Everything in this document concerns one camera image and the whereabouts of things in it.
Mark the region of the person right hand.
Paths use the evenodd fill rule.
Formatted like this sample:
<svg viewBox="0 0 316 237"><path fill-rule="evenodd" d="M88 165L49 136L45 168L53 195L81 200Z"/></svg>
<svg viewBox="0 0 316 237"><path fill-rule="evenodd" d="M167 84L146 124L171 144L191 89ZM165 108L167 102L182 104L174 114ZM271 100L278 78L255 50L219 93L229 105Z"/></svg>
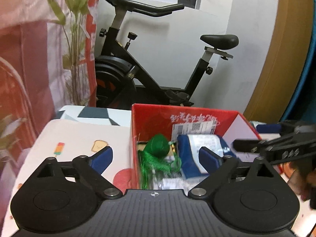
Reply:
<svg viewBox="0 0 316 237"><path fill-rule="evenodd" d="M312 164L312 157L298 159L289 164L293 173L288 185L303 201L311 199L312 189L315 188L315 169L312 169Z"/></svg>

